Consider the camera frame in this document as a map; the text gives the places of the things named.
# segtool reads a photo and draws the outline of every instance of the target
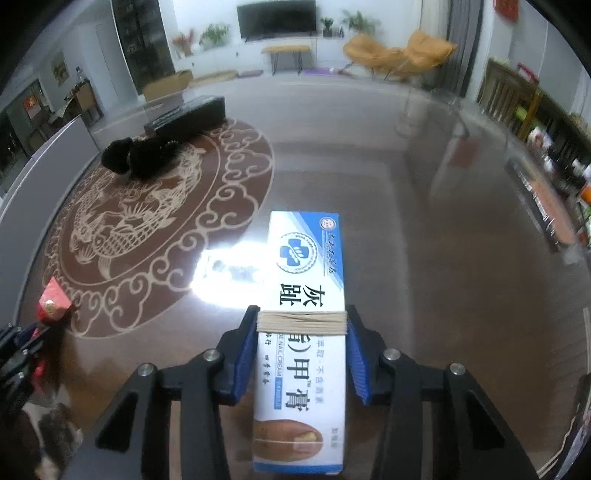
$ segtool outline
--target blue logo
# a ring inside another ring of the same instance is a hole
[[[316,242],[299,232],[286,233],[281,237],[277,266],[288,273],[303,273],[312,268],[318,256]]]

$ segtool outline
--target bottle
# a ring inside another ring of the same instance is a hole
[[[78,74],[78,83],[86,82],[86,77],[84,76],[84,73],[80,67],[76,67],[76,73]]]

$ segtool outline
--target orange chair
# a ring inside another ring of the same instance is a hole
[[[408,39],[406,48],[388,48],[368,35],[354,36],[343,51],[352,60],[345,68],[358,64],[371,70],[372,75],[384,73],[406,78],[425,73],[445,62],[456,45],[433,38],[425,32],[416,30]]]

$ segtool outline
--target white cabinet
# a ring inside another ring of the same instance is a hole
[[[262,53],[265,47],[278,45],[308,45],[309,53],[302,55],[304,68],[344,67],[349,59],[343,53],[344,38],[272,38],[253,42],[240,42],[211,50],[197,50],[187,59],[174,61],[177,71],[189,69],[194,76],[206,75],[222,70],[265,70],[271,71],[271,55]],[[296,68],[293,54],[281,53],[278,58],[278,70]]]
[[[213,50],[198,50],[197,53],[185,59],[174,61],[176,71],[191,70],[194,77],[207,75],[217,71],[217,62]]]
[[[343,46],[347,43],[347,39],[319,37],[316,41],[316,65],[318,67],[342,68],[350,62],[343,52]]]

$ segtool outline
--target door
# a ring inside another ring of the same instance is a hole
[[[131,75],[125,63],[125,57],[121,52],[115,24],[104,22],[96,26],[96,36],[99,39],[100,49],[103,51],[105,63],[111,82],[121,104],[137,100],[137,93]]]

